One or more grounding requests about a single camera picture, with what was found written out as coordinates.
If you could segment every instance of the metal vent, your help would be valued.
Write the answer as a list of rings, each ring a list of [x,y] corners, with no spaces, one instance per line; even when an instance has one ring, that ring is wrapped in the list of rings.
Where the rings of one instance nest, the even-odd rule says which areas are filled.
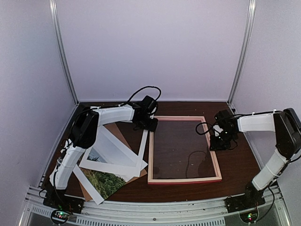
[[[76,224],[80,226],[148,226],[151,224],[122,224],[114,222],[106,222],[95,219],[87,219],[77,217]],[[226,226],[224,218],[216,218],[211,220],[201,220],[193,223],[174,223],[174,224],[156,224],[156,226]]]
[[[45,216],[45,217],[50,217],[51,211],[48,209],[45,209],[43,207],[38,207],[38,206],[33,206],[32,207],[32,212]]]

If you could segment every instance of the cable wire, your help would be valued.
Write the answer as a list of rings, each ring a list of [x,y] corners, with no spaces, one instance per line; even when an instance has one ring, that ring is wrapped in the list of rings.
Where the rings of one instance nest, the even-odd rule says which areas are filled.
[[[258,220],[256,220],[256,222],[258,222],[258,221],[260,221],[260,220],[262,220],[269,212],[270,212],[270,210],[272,209],[272,207],[274,206],[274,202],[275,202],[275,195],[274,195],[274,193],[273,193],[273,191],[271,190],[271,188],[270,187],[268,187],[268,189],[269,189],[269,191],[272,193],[272,195],[273,195],[273,202],[272,202],[272,204],[271,204],[271,206],[269,207],[269,209],[268,209],[268,211],[266,211],[265,212],[265,214],[261,217],[261,218],[259,218]]]
[[[300,155],[298,158],[296,158],[296,159],[290,161],[290,164],[293,163],[293,162],[295,162],[295,161],[298,161],[300,158],[301,158],[301,155]]]
[[[43,191],[45,191],[45,189],[39,191],[39,197],[41,197],[41,198],[45,198],[45,197],[42,197],[42,196],[41,196],[41,193],[42,193]]]
[[[157,101],[157,100],[160,98],[161,93],[162,93],[161,90],[160,90],[160,88],[157,87],[157,86],[144,86],[144,87],[138,89],[135,93],[133,93],[133,94],[131,95],[131,97],[124,103],[124,105],[126,105],[128,102],[130,102],[130,101],[132,100],[132,98],[133,98],[137,93],[139,93],[140,91],[142,91],[142,90],[144,90],[144,89],[147,89],[147,88],[157,89],[157,90],[159,91],[159,94],[158,94],[157,98],[155,99],[155,100]]]
[[[188,173],[188,168],[189,168],[190,157],[191,157],[194,153],[198,153],[198,152],[202,152],[202,153],[204,153],[205,155],[207,155],[207,153],[204,152],[204,151],[194,151],[194,152],[191,152],[191,153],[188,155],[188,161],[187,161],[187,166],[186,166],[186,170],[185,170],[185,176],[186,176],[186,178],[188,178],[187,173]]]
[[[204,124],[209,125],[210,128],[209,128],[207,131],[205,131],[205,132],[203,132],[203,133],[200,133],[200,132],[198,131],[198,127],[199,127],[200,125],[204,125]],[[199,123],[198,125],[196,125],[196,127],[195,127],[196,133],[199,134],[200,136],[205,135],[206,133],[208,133],[208,132],[209,132],[210,130],[212,130],[212,129],[213,129],[213,126],[212,126],[210,123],[208,123],[208,122],[200,122],[200,123]]]
[[[57,190],[56,190],[56,186],[55,186],[55,177],[56,177],[56,173],[57,171],[53,174],[53,188],[55,189],[55,193],[58,197],[58,199],[62,202],[62,204],[65,204],[64,201],[61,199],[61,197],[58,195]]]
[[[234,139],[232,139],[233,141],[234,141],[234,143],[235,143],[235,147],[233,147],[233,148],[228,148],[228,150],[233,150],[233,149],[235,149],[235,148],[237,148],[238,147],[238,143],[237,143],[237,141],[236,140],[234,140]]]

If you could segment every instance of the black bracket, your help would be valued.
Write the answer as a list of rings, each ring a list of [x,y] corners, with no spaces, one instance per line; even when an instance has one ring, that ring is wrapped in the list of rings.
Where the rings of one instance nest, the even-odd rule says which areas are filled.
[[[215,120],[222,132],[218,136],[210,136],[210,151],[223,151],[231,147],[231,141],[238,139],[237,119],[227,111],[219,111]]]
[[[142,101],[128,103],[135,110],[132,122],[140,129],[154,132],[158,125],[158,119],[151,118],[152,112],[158,108],[156,100],[150,96],[145,96]]]
[[[249,208],[255,208],[256,206],[260,206],[265,204],[265,200],[263,197],[258,198],[255,203],[252,205],[246,206],[246,195],[240,195],[235,197],[228,197],[225,200],[226,208],[228,210],[228,213],[233,213],[237,211],[243,211]]]
[[[74,147],[89,148],[96,140],[99,114],[89,108],[82,112],[85,114],[80,113],[74,122],[69,138]]]
[[[55,191],[48,181],[45,187],[47,193],[43,201],[43,205],[49,206],[57,210],[63,210],[72,213],[81,213],[85,200],[66,196],[65,190]]]
[[[252,182],[246,185],[246,192],[243,195],[228,197],[225,200],[229,213],[254,208],[265,204],[263,191],[258,191]]]
[[[287,160],[301,148],[301,122],[292,108],[273,114],[276,132],[276,148]]]

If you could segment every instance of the glass pane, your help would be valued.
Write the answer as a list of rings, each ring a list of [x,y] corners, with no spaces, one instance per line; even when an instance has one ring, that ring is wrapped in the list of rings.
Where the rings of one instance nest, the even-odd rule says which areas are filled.
[[[154,133],[153,179],[215,177],[206,136],[195,126],[200,121],[159,120]]]

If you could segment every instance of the white paper frame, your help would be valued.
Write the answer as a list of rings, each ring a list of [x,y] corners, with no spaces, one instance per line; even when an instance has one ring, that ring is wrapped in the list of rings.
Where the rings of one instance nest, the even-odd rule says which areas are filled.
[[[92,149],[94,149],[106,163],[117,164],[122,166],[135,166],[137,162],[137,155],[123,144],[104,126],[98,130],[97,140]]]
[[[86,175],[81,171],[81,169],[76,165],[73,169],[73,173],[79,180],[79,182],[83,185],[85,190],[89,193],[91,198],[95,201],[97,205],[102,203],[104,201],[104,198],[98,193],[98,191],[93,187],[93,185],[90,183]]]
[[[99,139],[99,136],[106,136],[120,151],[122,151],[126,156],[135,161],[135,166],[124,166],[118,164],[104,163],[104,162],[96,162],[87,160],[92,147],[87,149],[84,153],[84,156],[79,164],[79,167],[86,168],[89,170],[96,170],[100,172],[113,173],[118,175],[129,175],[132,177],[139,177],[140,171],[143,162],[143,156],[146,146],[148,131],[144,130],[139,153],[138,156],[129,149],[126,145],[124,145],[118,138],[116,138],[110,131],[108,131],[104,126],[100,126],[97,130],[96,139]]]

